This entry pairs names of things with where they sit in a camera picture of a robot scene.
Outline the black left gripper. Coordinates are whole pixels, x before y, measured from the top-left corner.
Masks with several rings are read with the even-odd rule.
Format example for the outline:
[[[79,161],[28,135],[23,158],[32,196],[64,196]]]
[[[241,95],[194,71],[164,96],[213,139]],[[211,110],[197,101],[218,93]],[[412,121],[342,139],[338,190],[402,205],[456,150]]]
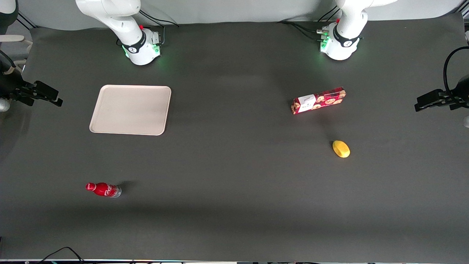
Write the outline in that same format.
[[[469,77],[468,75],[462,77],[454,89],[449,89],[447,80],[444,81],[444,88],[446,89],[449,99],[452,101],[450,110],[457,110],[461,107],[469,108]],[[446,93],[441,89],[435,89],[417,98],[415,104],[415,111],[420,112],[422,110],[431,107],[442,107],[447,106],[451,101],[444,100]]]

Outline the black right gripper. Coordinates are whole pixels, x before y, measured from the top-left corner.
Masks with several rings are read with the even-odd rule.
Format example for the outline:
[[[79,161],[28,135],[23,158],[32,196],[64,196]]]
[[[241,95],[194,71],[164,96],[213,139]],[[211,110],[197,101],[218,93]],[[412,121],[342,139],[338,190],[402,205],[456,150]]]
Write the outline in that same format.
[[[34,97],[32,89],[34,84],[23,80],[22,74],[15,68],[1,61],[0,74],[0,106],[10,107],[13,100],[33,106],[37,100],[49,102],[61,107],[63,100],[58,98],[59,92],[41,81],[35,81],[35,92],[40,97]]]

